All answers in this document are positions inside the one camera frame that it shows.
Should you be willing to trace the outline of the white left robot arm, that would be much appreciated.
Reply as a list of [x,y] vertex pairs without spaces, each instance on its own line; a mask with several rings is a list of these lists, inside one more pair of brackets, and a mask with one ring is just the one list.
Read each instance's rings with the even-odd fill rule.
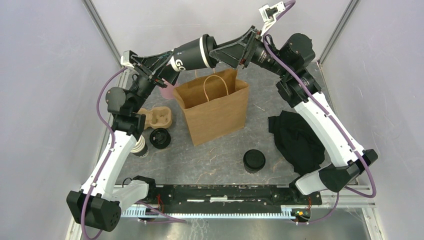
[[121,57],[125,70],[135,71],[130,88],[112,87],[105,94],[107,111],[112,124],[107,146],[90,177],[79,191],[70,191],[66,203],[76,223],[100,231],[111,232],[120,221],[123,211],[137,201],[153,203],[157,190],[150,186],[152,180],[136,177],[128,185],[115,191],[117,177],[131,150],[136,147],[144,131],[145,116],[137,112],[146,102],[153,89],[165,88],[162,73],[173,73],[169,66],[173,56],[169,50],[152,56],[138,56],[127,50]]

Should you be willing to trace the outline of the black plastic cup lid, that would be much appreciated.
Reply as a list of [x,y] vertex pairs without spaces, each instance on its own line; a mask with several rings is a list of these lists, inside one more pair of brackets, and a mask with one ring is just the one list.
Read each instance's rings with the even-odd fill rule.
[[217,47],[216,40],[213,36],[209,34],[204,34],[199,39],[199,48],[201,53],[201,58],[204,65],[207,68],[215,68],[218,64],[218,61],[210,56],[210,52]]
[[243,165],[250,165],[252,167],[258,167],[266,164],[265,155],[257,149],[250,149],[243,155]]

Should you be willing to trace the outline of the brown paper bag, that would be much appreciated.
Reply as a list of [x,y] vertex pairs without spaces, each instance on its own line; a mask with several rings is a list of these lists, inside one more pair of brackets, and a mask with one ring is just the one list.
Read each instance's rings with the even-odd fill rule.
[[194,146],[245,127],[249,84],[236,69],[196,77],[173,90]]

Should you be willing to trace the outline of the black paper coffee cup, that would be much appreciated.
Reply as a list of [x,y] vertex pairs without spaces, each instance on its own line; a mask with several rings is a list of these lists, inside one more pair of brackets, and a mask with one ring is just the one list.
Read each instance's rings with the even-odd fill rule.
[[206,68],[202,38],[192,40],[173,49],[170,64],[176,72]]
[[264,165],[260,165],[260,166],[251,166],[251,165],[244,165],[244,169],[249,173],[249,174],[255,174],[258,171],[262,170],[264,168]]

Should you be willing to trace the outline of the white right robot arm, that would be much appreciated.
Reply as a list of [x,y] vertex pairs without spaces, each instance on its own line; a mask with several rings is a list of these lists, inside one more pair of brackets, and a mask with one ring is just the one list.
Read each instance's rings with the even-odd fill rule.
[[331,163],[294,181],[289,199],[302,204],[309,194],[330,190],[339,192],[353,179],[366,173],[377,159],[374,149],[363,148],[346,130],[329,106],[320,85],[307,71],[315,58],[312,40],[305,34],[292,34],[277,48],[270,34],[251,27],[242,36],[217,44],[212,36],[203,40],[205,54],[211,62],[224,63],[232,68],[247,67],[250,63],[279,76],[276,84],[279,95],[311,127],[329,154]]

